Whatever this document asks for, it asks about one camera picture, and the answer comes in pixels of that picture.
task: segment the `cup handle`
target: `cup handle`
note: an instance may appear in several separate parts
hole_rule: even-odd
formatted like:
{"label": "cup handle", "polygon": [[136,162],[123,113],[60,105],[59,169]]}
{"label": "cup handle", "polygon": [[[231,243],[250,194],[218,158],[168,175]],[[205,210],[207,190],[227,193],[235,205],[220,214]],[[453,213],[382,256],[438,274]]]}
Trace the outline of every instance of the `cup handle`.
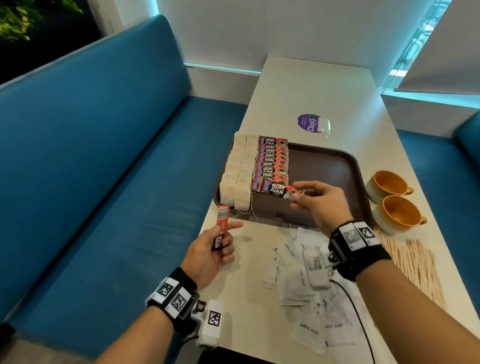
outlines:
{"label": "cup handle", "polygon": [[413,188],[409,187],[409,188],[407,188],[407,192],[405,192],[404,195],[412,194],[414,192],[415,192],[415,190]]}

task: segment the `purple sticker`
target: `purple sticker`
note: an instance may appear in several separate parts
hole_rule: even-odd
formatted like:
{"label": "purple sticker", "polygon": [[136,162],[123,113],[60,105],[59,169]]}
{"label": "purple sticker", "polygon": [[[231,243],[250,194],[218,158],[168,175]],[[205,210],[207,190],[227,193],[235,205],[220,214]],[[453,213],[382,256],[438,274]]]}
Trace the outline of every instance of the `purple sticker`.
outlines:
{"label": "purple sticker", "polygon": [[320,116],[305,114],[299,116],[299,126],[300,128],[311,132],[311,133],[321,133],[321,130],[318,130],[318,120]]}

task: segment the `hand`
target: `hand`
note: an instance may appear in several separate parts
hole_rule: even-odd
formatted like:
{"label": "hand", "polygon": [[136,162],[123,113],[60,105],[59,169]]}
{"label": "hand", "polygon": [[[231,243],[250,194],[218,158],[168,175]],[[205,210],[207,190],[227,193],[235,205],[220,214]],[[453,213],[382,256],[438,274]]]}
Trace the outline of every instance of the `hand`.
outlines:
{"label": "hand", "polygon": [[[227,230],[241,228],[242,226],[243,222],[232,221],[228,223]],[[233,236],[228,231],[225,232],[222,240],[222,250],[212,252],[213,240],[220,231],[220,227],[215,225],[211,229],[202,232],[190,244],[187,254],[180,265],[187,276],[197,284],[198,290],[212,283],[221,267],[235,260]]]}
{"label": "hand", "polygon": [[295,182],[293,187],[301,190],[314,189],[319,194],[319,196],[308,196],[294,193],[292,198],[295,202],[291,203],[291,207],[294,210],[310,211],[327,237],[330,237],[333,230],[340,225],[353,220],[347,198],[340,187],[318,181]]}

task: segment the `forearm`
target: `forearm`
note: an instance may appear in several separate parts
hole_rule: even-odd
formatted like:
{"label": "forearm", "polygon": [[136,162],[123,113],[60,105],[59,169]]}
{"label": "forearm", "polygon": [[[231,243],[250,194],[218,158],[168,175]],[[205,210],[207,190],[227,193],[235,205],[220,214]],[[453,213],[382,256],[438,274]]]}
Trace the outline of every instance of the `forearm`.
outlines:
{"label": "forearm", "polygon": [[172,336],[173,324],[170,319],[157,307],[148,307],[95,363],[163,363]]}
{"label": "forearm", "polygon": [[356,282],[398,363],[480,363],[480,340],[381,260]]}

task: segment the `left hand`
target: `left hand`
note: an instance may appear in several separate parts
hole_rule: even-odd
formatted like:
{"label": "left hand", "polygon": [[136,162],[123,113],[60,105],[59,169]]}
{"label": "left hand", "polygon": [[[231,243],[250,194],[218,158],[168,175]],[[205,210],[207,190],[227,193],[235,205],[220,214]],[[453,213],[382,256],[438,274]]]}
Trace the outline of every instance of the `left hand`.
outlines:
{"label": "left hand", "polygon": [[[243,222],[232,221],[228,223],[227,230],[241,228],[242,226]],[[180,265],[187,276],[197,284],[197,290],[212,283],[221,267],[235,260],[233,236],[228,231],[225,232],[222,240],[222,250],[212,252],[213,240],[220,231],[220,227],[215,225],[211,229],[202,232],[190,244],[187,254]]]}

